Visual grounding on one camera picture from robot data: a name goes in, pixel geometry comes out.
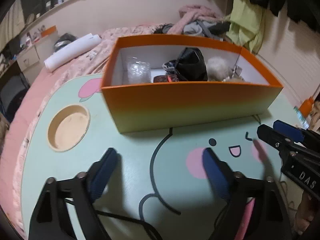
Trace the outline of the person's right hand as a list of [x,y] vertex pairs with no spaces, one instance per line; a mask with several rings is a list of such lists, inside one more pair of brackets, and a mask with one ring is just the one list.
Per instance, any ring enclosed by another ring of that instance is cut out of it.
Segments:
[[309,227],[314,217],[315,212],[312,209],[311,197],[306,192],[303,192],[302,199],[294,219],[293,227],[295,232],[302,235]]

